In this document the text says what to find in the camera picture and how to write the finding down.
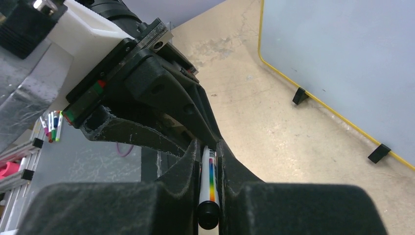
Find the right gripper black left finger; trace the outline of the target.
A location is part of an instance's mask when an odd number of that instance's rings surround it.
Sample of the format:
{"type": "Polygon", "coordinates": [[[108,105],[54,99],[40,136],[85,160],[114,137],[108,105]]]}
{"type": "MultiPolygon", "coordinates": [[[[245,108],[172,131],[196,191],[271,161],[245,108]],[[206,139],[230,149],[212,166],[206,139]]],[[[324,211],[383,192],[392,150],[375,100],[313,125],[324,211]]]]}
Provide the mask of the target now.
{"type": "Polygon", "coordinates": [[[195,160],[193,140],[184,155],[153,182],[59,183],[34,198],[20,235],[193,235],[195,160]]]}

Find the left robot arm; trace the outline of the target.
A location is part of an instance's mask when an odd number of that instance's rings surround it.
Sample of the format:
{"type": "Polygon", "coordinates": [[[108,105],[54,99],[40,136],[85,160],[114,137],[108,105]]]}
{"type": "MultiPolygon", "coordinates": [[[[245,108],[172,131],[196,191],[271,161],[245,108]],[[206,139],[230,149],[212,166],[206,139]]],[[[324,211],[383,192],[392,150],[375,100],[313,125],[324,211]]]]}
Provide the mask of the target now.
{"type": "Polygon", "coordinates": [[[126,36],[67,95],[63,115],[90,141],[146,146],[181,156],[193,140],[216,149],[221,134],[195,66],[167,26],[141,21],[120,0],[81,4],[126,36]]]}

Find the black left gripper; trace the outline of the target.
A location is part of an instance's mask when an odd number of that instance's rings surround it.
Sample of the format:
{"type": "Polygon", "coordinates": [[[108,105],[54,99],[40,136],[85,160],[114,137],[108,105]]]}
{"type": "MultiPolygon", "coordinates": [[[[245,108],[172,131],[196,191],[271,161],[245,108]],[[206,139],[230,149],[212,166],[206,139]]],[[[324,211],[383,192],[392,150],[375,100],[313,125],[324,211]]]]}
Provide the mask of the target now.
{"type": "Polygon", "coordinates": [[[190,138],[165,126],[160,112],[216,149],[222,136],[208,96],[196,68],[171,38],[160,19],[139,23],[137,37],[123,39],[67,95],[66,120],[90,141],[144,146],[180,157],[190,138]]]}

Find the black-capped whiteboard marker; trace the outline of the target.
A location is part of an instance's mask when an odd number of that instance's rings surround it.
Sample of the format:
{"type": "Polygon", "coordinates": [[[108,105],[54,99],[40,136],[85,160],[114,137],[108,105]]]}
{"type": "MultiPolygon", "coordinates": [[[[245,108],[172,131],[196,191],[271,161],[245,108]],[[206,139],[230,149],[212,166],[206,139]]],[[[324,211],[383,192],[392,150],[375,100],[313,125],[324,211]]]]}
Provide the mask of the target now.
{"type": "Polygon", "coordinates": [[[197,206],[199,226],[204,230],[216,228],[219,223],[220,211],[216,152],[205,146],[201,158],[200,192],[197,206]]]}

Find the yellow-framed whiteboard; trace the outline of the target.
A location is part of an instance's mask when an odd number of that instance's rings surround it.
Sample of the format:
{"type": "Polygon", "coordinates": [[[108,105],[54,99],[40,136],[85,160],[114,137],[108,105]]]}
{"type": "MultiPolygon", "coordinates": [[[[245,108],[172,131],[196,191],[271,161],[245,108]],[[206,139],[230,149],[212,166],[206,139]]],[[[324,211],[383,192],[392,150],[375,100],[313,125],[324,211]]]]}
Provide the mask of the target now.
{"type": "Polygon", "coordinates": [[[414,167],[414,1],[264,0],[258,54],[414,167]]]}

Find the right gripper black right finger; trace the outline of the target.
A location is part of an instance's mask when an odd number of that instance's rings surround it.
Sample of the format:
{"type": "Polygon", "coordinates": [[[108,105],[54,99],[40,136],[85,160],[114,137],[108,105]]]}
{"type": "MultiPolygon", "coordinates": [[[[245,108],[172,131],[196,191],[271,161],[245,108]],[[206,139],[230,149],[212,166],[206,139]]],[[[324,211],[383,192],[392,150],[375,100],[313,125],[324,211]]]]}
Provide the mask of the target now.
{"type": "Polygon", "coordinates": [[[385,235],[370,196],[336,184],[266,183],[247,169],[224,140],[220,163],[222,235],[385,235]]]}

